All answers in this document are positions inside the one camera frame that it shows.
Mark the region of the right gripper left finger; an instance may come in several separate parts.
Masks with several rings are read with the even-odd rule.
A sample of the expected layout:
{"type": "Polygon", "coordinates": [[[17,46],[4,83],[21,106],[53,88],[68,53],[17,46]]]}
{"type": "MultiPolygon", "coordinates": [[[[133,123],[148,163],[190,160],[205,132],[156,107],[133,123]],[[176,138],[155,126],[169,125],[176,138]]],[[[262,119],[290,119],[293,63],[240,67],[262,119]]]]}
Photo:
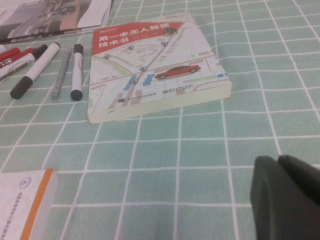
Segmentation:
{"type": "Polygon", "coordinates": [[[258,240],[292,240],[296,203],[293,182],[276,160],[255,159],[250,201],[258,240]]]}

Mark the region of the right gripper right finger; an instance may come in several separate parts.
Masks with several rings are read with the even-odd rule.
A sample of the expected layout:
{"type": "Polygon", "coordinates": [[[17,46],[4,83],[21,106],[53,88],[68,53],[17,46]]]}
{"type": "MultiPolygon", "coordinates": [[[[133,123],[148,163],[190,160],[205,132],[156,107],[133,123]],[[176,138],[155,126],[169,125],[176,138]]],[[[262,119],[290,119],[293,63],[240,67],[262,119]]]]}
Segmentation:
{"type": "Polygon", "coordinates": [[[295,193],[289,194],[290,240],[320,238],[320,170],[291,155],[278,158],[279,165],[292,181],[295,193]]]}

